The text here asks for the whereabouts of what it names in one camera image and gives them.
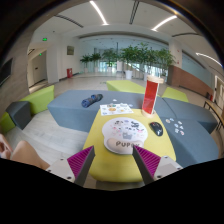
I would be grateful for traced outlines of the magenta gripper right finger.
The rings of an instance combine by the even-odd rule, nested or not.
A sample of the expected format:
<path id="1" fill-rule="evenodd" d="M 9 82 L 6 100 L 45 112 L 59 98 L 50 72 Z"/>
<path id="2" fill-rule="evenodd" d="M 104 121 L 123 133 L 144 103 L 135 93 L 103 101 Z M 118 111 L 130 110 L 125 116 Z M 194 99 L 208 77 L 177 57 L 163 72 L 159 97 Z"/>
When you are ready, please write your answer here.
<path id="1" fill-rule="evenodd" d="M 144 184 L 148 185 L 152 183 L 161 157 L 137 145 L 133 146 L 133 157 L 139 168 Z"/>

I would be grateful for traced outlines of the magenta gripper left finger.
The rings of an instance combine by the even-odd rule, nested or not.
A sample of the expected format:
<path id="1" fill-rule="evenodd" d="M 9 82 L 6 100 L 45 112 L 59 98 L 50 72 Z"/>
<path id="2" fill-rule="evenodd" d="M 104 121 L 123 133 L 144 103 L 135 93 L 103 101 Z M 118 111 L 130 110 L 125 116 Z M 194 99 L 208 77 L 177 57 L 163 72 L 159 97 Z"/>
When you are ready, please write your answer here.
<path id="1" fill-rule="evenodd" d="M 87 174 L 95 157 L 94 147 L 90 146 L 67 159 L 72 173 L 75 176 L 74 183 L 84 186 Z"/>

